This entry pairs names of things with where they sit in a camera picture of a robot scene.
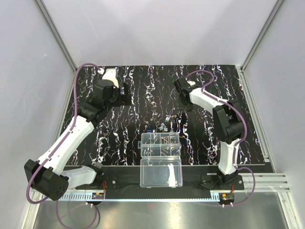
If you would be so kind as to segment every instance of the metal floor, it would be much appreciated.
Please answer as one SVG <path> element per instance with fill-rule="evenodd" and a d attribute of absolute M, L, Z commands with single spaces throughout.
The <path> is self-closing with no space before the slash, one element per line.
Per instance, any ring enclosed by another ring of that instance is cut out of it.
<path fill-rule="evenodd" d="M 245 199 L 236 193 L 235 202 Z M 80 202 L 59 202 L 60 215 Z M 98 206 L 100 219 L 93 229 L 287 229 L 288 225 L 276 193 L 254 193 L 245 204 L 222 208 L 216 203 L 185 202 L 103 202 Z M 94 217 L 93 209 L 82 206 L 62 221 L 71 228 L 88 226 Z M 56 219 L 55 202 L 40 205 L 35 229 L 62 229 Z"/>

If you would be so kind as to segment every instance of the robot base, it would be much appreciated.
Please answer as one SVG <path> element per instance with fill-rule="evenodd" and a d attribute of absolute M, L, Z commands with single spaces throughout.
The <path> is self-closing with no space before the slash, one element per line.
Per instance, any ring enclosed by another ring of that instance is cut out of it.
<path fill-rule="evenodd" d="M 234 190 L 244 190 L 244 182 L 241 175 L 236 175 L 235 179 L 229 182 L 223 183 L 219 181 L 218 175 L 202 175 L 201 176 L 201 186 L 203 190 L 232 190 L 232 185 L 234 185 Z"/>

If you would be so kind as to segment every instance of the clear plastic box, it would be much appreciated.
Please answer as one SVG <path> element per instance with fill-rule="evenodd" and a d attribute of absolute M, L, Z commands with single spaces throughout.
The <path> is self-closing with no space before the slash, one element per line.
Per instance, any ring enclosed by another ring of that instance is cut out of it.
<path fill-rule="evenodd" d="M 141 187 L 181 187 L 182 168 L 180 158 L 145 158 L 140 162 Z"/>
<path fill-rule="evenodd" d="M 183 185 L 178 133 L 143 133 L 141 136 L 141 187 Z"/>
<path fill-rule="evenodd" d="M 178 133 L 143 133 L 141 140 L 141 157 L 180 157 Z"/>

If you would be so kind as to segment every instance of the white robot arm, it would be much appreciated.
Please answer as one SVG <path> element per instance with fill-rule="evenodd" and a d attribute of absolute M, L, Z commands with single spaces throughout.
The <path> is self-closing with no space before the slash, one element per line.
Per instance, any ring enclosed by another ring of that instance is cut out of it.
<path fill-rule="evenodd" d="M 182 105 L 188 106 L 191 110 L 193 104 L 196 104 L 213 115 L 214 134 L 220 140 L 221 145 L 218 163 L 219 179 L 223 183 L 232 181 L 237 176 L 236 164 L 239 147 L 237 142 L 241 140 L 244 127 L 235 112 L 220 101 L 230 103 L 241 112 L 239 103 L 236 100 L 227 101 L 218 98 L 206 90 L 202 90 L 199 83 L 187 81 L 185 78 L 179 78 L 174 82 L 174 85 L 179 92 L 179 100 Z"/>
<path fill-rule="evenodd" d="M 69 188 L 100 181 L 100 178 L 96 176 L 100 171 L 97 166 L 83 166 L 66 171 L 63 169 L 80 143 L 106 118 L 112 107 L 131 105 L 128 84 L 124 83 L 124 94 L 121 94 L 116 74 L 116 69 L 108 69 L 102 80 L 93 86 L 93 93 L 78 109 L 74 128 L 71 128 L 74 123 L 73 118 L 66 130 L 44 155 L 39 157 L 36 162 L 27 161 L 24 169 L 28 181 L 46 161 L 35 176 L 32 188 L 52 200 L 58 200 Z"/>

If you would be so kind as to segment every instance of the black and white patterned surface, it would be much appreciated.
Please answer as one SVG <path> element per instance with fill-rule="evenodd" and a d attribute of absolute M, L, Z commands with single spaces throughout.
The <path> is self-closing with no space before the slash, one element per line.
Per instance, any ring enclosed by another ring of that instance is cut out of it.
<path fill-rule="evenodd" d="M 234 65 L 175 65 L 175 66 L 114 66 L 118 69 L 119 84 L 127 82 L 132 94 L 132 105 L 115 107 L 107 118 L 78 147 L 68 165 L 102 161 L 103 165 L 139 165 L 138 141 L 147 130 L 160 132 L 166 124 L 168 131 L 179 132 L 183 165 L 216 164 L 220 144 L 213 135 L 213 119 L 206 110 L 194 106 L 193 111 L 178 109 L 178 93 L 173 81 L 195 70 L 214 73 L 215 81 L 206 90 L 223 99 L 237 99 L 248 124 L 246 141 L 240 144 L 238 161 L 241 164 L 263 164 L 264 158 L 246 104 L 243 89 Z M 92 85 L 101 79 L 94 67 L 82 69 L 77 85 L 78 104 L 92 92 Z M 191 77 L 207 83 L 209 74 Z M 63 129 L 73 114 L 71 97 Z"/>

